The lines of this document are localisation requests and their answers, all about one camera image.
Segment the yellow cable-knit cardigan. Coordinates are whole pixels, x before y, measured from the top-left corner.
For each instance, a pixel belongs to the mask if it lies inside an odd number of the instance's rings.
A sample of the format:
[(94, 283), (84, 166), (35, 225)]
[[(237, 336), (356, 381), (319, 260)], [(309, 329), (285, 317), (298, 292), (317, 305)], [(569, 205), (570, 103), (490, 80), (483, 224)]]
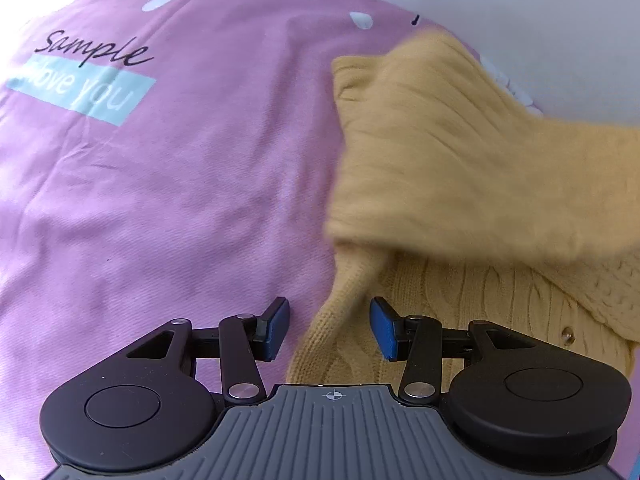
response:
[(519, 103), (453, 36), (341, 56), (344, 132), (324, 230), (328, 299), (293, 384), (397, 385), (369, 328), (381, 296), (452, 328), (487, 320), (630, 375), (639, 347), (639, 131)]

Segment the pink printed bed sheet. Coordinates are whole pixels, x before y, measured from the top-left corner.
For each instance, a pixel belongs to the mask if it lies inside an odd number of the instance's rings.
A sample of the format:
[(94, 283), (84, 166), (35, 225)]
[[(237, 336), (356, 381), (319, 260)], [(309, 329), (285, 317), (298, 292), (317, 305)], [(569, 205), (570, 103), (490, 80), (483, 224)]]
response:
[(40, 479), (58, 386), (173, 320), (279, 296), (267, 386), (397, 385), (385, 297), (637, 363), (639, 252), (420, 242), (443, 177), (536, 223), (639, 209), (638, 0), (2, 0), (1, 473)]

